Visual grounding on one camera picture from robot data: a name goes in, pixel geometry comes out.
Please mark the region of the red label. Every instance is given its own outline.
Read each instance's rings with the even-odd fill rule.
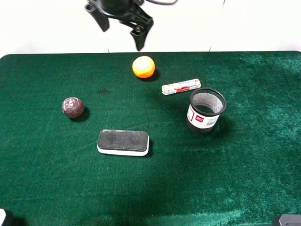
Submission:
[[[203,122],[204,118],[196,116],[196,120],[199,121],[199,122]]]
[[[187,90],[189,90],[189,89],[190,89],[190,86],[184,86],[184,87],[182,87],[182,88],[177,89],[177,93],[179,93],[179,92],[184,92],[184,91],[187,91]]]

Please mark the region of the white label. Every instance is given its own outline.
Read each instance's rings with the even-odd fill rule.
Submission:
[[[203,116],[197,113],[191,105],[189,105],[189,109],[187,112],[187,118],[189,119],[191,124],[200,129],[206,129],[214,126],[219,116],[220,115],[213,117]]]
[[[168,91],[168,92],[166,92],[166,94],[165,94],[165,95],[174,94],[174,93],[176,93],[176,92],[177,92],[177,90]]]
[[[4,209],[0,209],[0,225],[3,224],[3,222],[5,220],[5,216],[6,216],[6,214],[5,214]]]

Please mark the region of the snack wrapper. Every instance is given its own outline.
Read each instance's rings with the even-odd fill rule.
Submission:
[[[162,93],[164,95],[170,95],[174,93],[181,93],[184,91],[197,89],[201,87],[201,82],[199,79],[192,79],[188,81],[182,81],[174,84],[164,85],[162,86]]]

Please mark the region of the cup rim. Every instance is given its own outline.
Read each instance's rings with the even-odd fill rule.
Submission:
[[[194,94],[195,94],[196,92],[200,91],[200,90],[209,90],[209,91],[212,91],[212,92],[218,94],[218,95],[223,99],[223,101],[224,101],[223,108],[222,108],[219,112],[217,112],[217,113],[207,113],[207,112],[203,112],[203,111],[197,109],[197,108],[192,104],[192,98],[193,98]],[[191,93],[191,95],[190,95],[190,105],[191,105],[191,107],[192,107],[197,113],[199,113],[199,114],[201,114],[201,115],[203,115],[203,116],[211,116],[211,117],[212,117],[212,116],[220,115],[221,113],[223,113],[223,112],[225,111],[225,109],[226,109],[226,107],[227,107],[227,101],[226,101],[225,97],[224,97],[219,91],[217,91],[217,90],[215,90],[215,89],[213,89],[213,88],[204,87],[204,88],[198,88],[198,89],[194,90],[194,91]]]

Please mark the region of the dark red ball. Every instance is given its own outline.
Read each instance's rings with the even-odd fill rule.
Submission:
[[[62,103],[62,111],[71,119],[80,117],[84,112],[85,106],[81,99],[69,97]]]

